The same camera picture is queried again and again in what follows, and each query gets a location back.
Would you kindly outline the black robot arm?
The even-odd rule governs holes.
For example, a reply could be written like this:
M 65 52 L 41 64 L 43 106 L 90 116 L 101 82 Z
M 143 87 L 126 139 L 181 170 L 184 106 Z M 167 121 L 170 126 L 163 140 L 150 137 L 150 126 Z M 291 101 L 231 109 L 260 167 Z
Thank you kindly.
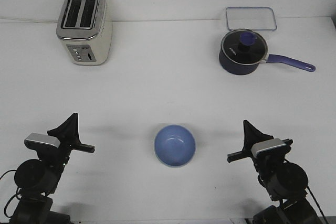
M 251 158 L 259 183 L 266 189 L 271 205 L 254 215 L 253 223 L 321 223 L 306 199 L 308 176 L 297 164 L 285 159 L 293 141 L 264 134 L 249 121 L 243 121 L 244 144 L 239 152 L 227 155 L 228 162 Z
M 15 172 L 18 205 L 9 223 L 70 223 L 69 215 L 51 210 L 49 195 L 55 192 L 72 151 L 95 151 L 94 146 L 80 141 L 78 114 L 73 113 L 46 134 L 29 134 L 24 144 L 37 153 L 37 158 L 21 163 Z

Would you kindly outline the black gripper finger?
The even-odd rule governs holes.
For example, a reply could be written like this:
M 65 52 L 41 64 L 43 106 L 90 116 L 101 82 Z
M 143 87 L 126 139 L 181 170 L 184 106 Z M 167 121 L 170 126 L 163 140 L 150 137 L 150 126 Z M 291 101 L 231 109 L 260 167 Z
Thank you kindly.
M 247 120 L 243 120 L 243 128 L 244 128 L 244 145 L 243 151 L 248 151 L 248 131 L 249 131 L 249 122 Z
M 256 143 L 273 139 L 272 135 L 262 133 L 256 129 L 249 121 L 246 121 L 246 150 L 250 150 Z
M 74 143 L 80 143 L 79 129 L 78 129 L 78 113 L 73 113 L 73 139 Z
M 71 115 L 60 126 L 49 131 L 49 135 L 59 140 L 68 140 L 75 135 L 75 115 Z

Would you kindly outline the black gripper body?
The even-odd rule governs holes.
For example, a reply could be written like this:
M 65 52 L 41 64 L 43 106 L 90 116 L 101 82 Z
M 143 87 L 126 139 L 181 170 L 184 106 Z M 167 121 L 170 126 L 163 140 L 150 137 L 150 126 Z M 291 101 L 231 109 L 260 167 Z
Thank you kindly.
M 286 146 L 268 151 L 264 154 L 259 155 L 258 158 L 253 157 L 251 149 L 246 152 L 244 152 L 242 149 L 241 151 L 228 154 L 227 161 L 231 163 L 249 157 L 252 159 L 256 171 L 270 172 L 283 164 L 286 154 L 291 151 L 293 140 L 287 138 L 282 141 L 286 144 Z
M 62 131 L 53 129 L 47 131 L 47 134 L 49 136 L 56 137 L 60 141 L 60 145 L 58 147 L 58 162 L 63 166 L 68 164 L 72 151 L 81 151 L 86 153 L 95 152 L 95 146 L 81 143 L 78 129 Z

